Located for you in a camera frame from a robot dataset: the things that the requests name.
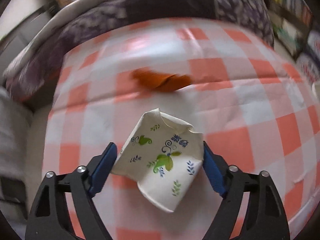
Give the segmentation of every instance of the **screw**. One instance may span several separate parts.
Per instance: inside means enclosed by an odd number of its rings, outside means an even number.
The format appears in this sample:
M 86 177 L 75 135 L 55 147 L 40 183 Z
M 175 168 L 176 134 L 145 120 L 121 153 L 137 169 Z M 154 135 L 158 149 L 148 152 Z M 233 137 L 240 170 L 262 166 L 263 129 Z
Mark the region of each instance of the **screw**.
M 229 170 L 232 171 L 232 172 L 237 172 L 239 169 L 238 169 L 238 167 L 235 166 L 235 165 L 230 165 L 230 166 L 229 166 Z
M 87 170 L 87 167 L 86 166 L 79 166 L 78 168 L 77 168 L 77 172 L 79 172 L 79 173 L 83 173 L 83 172 L 85 172 Z
M 54 175 L 54 172 L 53 171 L 49 171 L 47 172 L 47 174 L 45 175 L 47 178 L 52 178 Z
M 267 171 L 261 171 L 261 175 L 263 177 L 269 177 L 270 176 L 269 172 L 267 172 Z

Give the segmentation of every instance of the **blue gripper pad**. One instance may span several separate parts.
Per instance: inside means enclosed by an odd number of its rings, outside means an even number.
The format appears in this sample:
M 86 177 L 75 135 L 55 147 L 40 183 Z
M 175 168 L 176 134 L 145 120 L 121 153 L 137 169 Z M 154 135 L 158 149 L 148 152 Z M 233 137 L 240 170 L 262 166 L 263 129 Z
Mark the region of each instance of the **blue gripper pad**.
M 91 175 L 91 187 L 88 190 L 90 197 L 94 197 L 97 193 L 101 192 L 116 158 L 117 146 L 111 143 L 110 147 L 107 147 L 103 152 L 99 164 Z
M 212 152 L 204 145 L 204 161 L 202 164 L 204 171 L 210 181 L 213 190 L 221 197 L 224 197 L 227 193 L 224 185 L 223 175 L 221 174 L 217 164 L 212 158 Z

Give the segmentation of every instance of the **checkered tablecloth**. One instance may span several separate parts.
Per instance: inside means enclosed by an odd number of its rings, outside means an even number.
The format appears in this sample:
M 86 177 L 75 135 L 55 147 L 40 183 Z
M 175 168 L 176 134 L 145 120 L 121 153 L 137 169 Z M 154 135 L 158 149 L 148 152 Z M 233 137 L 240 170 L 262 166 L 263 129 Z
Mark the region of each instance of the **checkered tablecloth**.
M 170 94 L 144 91 L 131 78 L 137 68 L 188 74 L 194 85 Z M 72 172 L 110 141 L 119 151 L 141 115 L 158 107 L 203 132 L 228 164 L 269 171 L 291 237 L 304 227 L 320 199 L 319 103 L 272 48 L 219 21 L 137 23 L 66 54 L 49 115 L 43 174 Z M 221 198 L 201 171 L 173 214 L 149 203 L 134 181 L 116 175 L 93 200 L 114 240 L 195 240 L 209 228 Z M 247 202 L 244 195 L 233 236 Z M 71 204 L 70 213 L 81 236 Z

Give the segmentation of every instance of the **orange object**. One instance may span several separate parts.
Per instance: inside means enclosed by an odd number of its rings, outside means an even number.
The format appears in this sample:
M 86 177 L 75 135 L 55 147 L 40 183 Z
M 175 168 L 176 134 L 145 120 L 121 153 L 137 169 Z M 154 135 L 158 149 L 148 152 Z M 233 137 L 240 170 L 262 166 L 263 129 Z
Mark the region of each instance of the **orange object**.
M 159 92 L 173 92 L 192 84 L 188 75 L 178 76 L 140 69 L 134 70 L 132 77 L 138 80 L 141 86 Z

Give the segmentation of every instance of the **metal bolt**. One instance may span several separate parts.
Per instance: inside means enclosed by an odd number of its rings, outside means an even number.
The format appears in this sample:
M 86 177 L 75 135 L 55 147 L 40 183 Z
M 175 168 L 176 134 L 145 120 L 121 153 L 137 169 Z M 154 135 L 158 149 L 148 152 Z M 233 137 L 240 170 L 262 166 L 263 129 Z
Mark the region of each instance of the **metal bolt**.
M 239 169 L 238 169 L 238 167 L 235 166 L 235 165 L 230 165 L 230 166 L 229 166 L 229 170 L 232 171 L 232 172 L 237 172 Z
M 85 172 L 87 170 L 87 167 L 86 166 L 79 166 L 78 168 L 77 168 L 77 172 L 79 172 L 79 173 L 83 173 L 83 172 Z
M 269 177 L 270 176 L 269 172 L 267 172 L 267 171 L 261 171 L 261 175 L 263 177 Z
M 49 171 L 47 172 L 47 174 L 45 175 L 47 178 L 52 178 L 54 175 L 54 172 L 53 171 Z

